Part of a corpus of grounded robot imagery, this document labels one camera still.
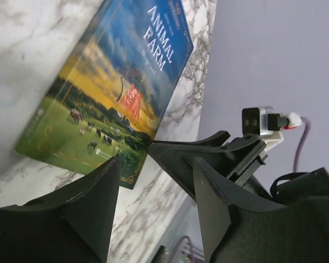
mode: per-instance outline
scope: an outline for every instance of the book title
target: book title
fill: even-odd
[[[154,57],[160,71],[166,63],[172,63],[171,57],[174,54],[168,32],[161,19],[160,13],[157,13],[157,6],[148,10],[151,24],[144,34],[144,39],[148,42],[148,48]]]

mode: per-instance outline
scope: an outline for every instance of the book cover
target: book cover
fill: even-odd
[[[180,0],[106,0],[16,152],[81,174],[120,155],[132,189],[191,52]]]

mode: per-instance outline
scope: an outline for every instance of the green pasture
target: green pasture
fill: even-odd
[[[84,135],[80,134],[80,129],[86,127],[88,121],[95,123],[98,128],[102,127],[112,132],[105,123],[86,119],[77,124],[69,118],[70,110],[51,98],[44,98],[40,107],[44,109],[44,114],[39,120],[33,118],[16,146],[16,151],[21,155],[86,174],[114,156],[119,149],[122,150],[122,147],[126,147],[129,151],[128,146],[120,145],[115,140],[112,141],[111,146],[104,143],[102,137],[96,135],[96,129],[91,131],[87,129]],[[120,129],[123,135],[129,136],[125,133],[125,129],[116,126],[114,128]],[[94,151],[87,149],[91,141],[98,143]],[[95,153],[97,148],[103,153],[97,155]]]

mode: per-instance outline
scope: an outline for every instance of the painted sky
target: painted sky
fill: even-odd
[[[173,62],[171,64],[167,62],[162,72],[159,71],[148,49],[148,42],[143,39],[148,26],[151,25],[150,15],[147,12],[155,5],[157,5],[157,11],[161,13],[161,18],[168,32],[169,42],[174,49]],[[168,25],[163,16],[165,13],[168,14],[174,36],[169,33]],[[92,24],[82,37],[81,47],[83,40],[87,41],[91,35],[94,39],[99,40],[99,49],[112,62],[114,68],[123,67],[124,65],[141,68],[142,72],[146,74],[148,87],[150,88],[149,93],[144,95],[151,97],[150,106],[156,115],[162,117],[177,84],[179,74],[188,60],[186,57],[188,42],[184,36],[183,24],[181,22],[180,29],[176,29],[168,1],[107,0],[101,6]],[[152,59],[151,62],[157,71],[155,76],[151,73],[150,68],[145,65],[141,54],[144,49],[147,51],[147,58]],[[102,61],[94,63],[98,64],[98,67],[103,67]]]

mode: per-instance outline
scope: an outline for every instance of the marble surface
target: marble surface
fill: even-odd
[[[0,0],[0,207],[24,204],[81,175],[17,156],[13,146],[102,0]],[[183,0],[194,52],[159,140],[196,139],[216,0]],[[120,188],[109,262],[146,262],[187,195],[148,157]]]

